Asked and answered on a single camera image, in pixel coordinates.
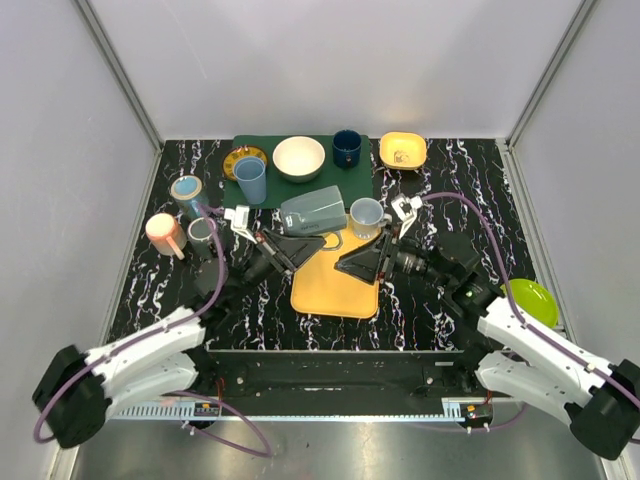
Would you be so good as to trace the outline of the grey white-inside mug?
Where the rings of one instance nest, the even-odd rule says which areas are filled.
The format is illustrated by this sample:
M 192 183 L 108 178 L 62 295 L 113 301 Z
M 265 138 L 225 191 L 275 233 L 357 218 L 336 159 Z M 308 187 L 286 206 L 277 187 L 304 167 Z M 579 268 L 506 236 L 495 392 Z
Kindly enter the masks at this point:
M 341 232 L 347 227 L 347 215 L 339 187 L 332 185 L 284 201 L 280 207 L 284 234 L 292 237 L 333 234 L 334 246 L 323 251 L 336 251 L 343 246 Z

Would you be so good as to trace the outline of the dark grey mug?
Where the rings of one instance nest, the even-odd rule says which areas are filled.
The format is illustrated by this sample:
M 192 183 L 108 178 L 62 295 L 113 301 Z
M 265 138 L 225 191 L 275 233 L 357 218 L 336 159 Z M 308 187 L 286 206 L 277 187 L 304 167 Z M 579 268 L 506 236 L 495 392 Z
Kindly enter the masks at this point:
M 211 221 L 206 217 L 193 220 L 187 228 L 187 237 L 194 252 L 203 260 L 218 257 Z

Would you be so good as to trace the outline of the blue butterfly mug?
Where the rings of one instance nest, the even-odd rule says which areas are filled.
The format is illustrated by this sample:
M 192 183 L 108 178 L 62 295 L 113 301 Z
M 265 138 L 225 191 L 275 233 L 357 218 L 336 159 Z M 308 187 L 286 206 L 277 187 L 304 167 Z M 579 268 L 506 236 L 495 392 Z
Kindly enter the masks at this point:
M 203 182 L 194 175 L 177 178 L 171 184 L 170 195 L 190 221 L 202 217 L 204 207 L 209 205 Z

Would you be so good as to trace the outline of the pink mug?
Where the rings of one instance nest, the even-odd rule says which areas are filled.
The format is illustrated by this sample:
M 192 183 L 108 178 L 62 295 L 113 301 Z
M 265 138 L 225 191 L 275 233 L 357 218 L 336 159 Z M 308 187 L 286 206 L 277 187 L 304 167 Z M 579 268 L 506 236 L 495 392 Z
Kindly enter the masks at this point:
M 160 255 L 185 259 L 187 236 L 173 215 L 153 215 L 145 224 L 145 234 Z

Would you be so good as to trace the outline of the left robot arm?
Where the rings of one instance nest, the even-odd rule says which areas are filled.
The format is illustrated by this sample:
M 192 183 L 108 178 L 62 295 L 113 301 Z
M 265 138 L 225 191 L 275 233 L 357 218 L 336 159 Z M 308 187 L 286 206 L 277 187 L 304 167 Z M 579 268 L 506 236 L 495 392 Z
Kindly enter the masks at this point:
M 224 388 L 206 345 L 240 308 L 241 300 L 274 273 L 296 272 L 326 244 L 321 236 L 290 237 L 263 229 L 241 268 L 233 269 L 218 238 L 216 255 L 201 266 L 197 296 L 127 337 L 80 351 L 59 350 L 32 401 L 39 410 L 33 438 L 62 448 L 92 438 L 113 415 L 162 395 L 196 396 Z

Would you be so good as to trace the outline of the light blue mug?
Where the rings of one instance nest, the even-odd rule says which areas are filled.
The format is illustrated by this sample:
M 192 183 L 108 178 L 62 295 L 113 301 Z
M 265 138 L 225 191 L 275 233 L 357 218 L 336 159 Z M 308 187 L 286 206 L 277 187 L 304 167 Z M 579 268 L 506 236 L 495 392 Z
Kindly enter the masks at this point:
M 357 199 L 352 203 L 349 212 L 353 234 L 362 240 L 375 238 L 379 231 L 392 221 L 382 204 L 373 198 Z

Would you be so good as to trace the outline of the navy blue mug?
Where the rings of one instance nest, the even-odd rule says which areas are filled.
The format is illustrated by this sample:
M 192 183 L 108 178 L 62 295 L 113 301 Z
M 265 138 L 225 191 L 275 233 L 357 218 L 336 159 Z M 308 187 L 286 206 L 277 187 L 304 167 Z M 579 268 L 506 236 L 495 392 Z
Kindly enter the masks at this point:
M 334 164 L 342 169 L 355 167 L 360 160 L 362 147 L 361 136 L 353 130 L 341 130 L 332 140 Z

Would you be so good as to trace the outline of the yellow plastic tray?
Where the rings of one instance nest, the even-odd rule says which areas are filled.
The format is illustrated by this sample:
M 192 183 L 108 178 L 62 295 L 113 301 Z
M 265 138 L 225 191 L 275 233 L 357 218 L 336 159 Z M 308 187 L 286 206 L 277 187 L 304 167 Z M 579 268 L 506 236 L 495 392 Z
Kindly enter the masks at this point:
M 341 255 L 365 244 L 350 228 L 341 231 L 339 250 L 319 251 L 293 276 L 290 297 L 302 314 L 354 319 L 373 317 L 378 311 L 379 284 L 369 285 L 334 268 Z

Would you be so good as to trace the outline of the dark green mat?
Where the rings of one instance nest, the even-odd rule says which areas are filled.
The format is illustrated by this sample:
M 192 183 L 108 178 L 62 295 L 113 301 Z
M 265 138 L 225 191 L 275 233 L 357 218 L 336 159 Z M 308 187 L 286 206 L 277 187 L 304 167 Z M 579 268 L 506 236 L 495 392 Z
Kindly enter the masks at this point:
M 337 167 L 333 162 L 332 135 L 312 135 L 325 149 L 325 162 L 319 175 L 305 183 L 293 183 L 280 175 L 273 165 L 272 154 L 276 145 L 285 136 L 256 136 L 238 135 L 233 139 L 232 148 L 242 146 L 259 147 L 268 155 L 266 167 L 267 198 L 257 205 L 259 209 L 275 209 L 293 197 L 317 189 L 337 185 L 341 191 L 344 205 L 349 207 L 353 201 L 361 197 L 373 197 L 374 186 L 372 179 L 371 145 L 366 135 L 361 137 L 361 154 L 359 163 L 349 169 Z

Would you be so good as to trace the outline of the light blue plastic cup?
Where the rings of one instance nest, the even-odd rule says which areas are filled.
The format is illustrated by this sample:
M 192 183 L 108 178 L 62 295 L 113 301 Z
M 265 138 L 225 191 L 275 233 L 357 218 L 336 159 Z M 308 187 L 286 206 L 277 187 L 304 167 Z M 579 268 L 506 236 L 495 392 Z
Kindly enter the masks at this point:
M 240 159 L 233 168 L 233 174 L 250 205 L 266 200 L 266 166 L 261 159 L 253 156 Z

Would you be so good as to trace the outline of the white bowl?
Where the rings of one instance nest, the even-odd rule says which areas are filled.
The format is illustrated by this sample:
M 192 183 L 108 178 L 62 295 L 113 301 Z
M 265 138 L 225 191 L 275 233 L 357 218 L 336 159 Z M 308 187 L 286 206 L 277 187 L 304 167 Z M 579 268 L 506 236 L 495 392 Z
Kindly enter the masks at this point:
M 324 147 L 315 139 L 293 136 L 279 142 L 272 154 L 275 168 L 293 183 L 306 183 L 316 178 L 324 166 Z

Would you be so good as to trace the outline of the yellow patterned saucer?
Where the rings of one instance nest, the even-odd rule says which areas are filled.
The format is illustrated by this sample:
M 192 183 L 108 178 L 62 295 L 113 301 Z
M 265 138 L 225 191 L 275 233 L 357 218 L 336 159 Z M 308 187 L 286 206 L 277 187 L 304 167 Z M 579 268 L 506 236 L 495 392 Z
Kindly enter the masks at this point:
M 254 145 L 241 145 L 233 147 L 223 158 L 222 171 L 224 176 L 236 182 L 236 176 L 234 174 L 235 165 L 246 157 L 256 157 L 260 159 L 265 166 L 268 165 L 269 158 L 266 151 L 258 146 Z

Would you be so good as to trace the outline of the yellow square bowl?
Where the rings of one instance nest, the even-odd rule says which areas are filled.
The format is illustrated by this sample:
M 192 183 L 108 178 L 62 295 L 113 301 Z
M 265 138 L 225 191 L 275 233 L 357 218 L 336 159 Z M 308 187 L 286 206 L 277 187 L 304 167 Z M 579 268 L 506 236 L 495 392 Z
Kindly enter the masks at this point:
M 417 170 L 427 160 L 427 142 L 415 133 L 388 132 L 380 139 L 379 156 L 390 169 Z

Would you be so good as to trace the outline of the lime green plate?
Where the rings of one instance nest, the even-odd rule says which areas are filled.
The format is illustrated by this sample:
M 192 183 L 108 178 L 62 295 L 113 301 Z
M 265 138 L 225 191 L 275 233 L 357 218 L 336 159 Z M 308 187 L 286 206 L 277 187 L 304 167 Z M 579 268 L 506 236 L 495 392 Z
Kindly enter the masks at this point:
M 528 279 L 514 278 L 509 281 L 518 307 L 548 328 L 558 325 L 559 310 L 551 293 L 542 285 Z

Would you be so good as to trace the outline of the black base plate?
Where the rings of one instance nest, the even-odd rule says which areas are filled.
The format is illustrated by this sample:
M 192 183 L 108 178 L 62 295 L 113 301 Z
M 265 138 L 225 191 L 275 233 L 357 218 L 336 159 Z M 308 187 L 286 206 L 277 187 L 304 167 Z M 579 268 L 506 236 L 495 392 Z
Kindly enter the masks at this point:
M 192 390 L 221 393 L 247 416 L 311 418 L 440 414 L 445 398 L 483 402 L 458 352 L 211 351 L 194 355 Z

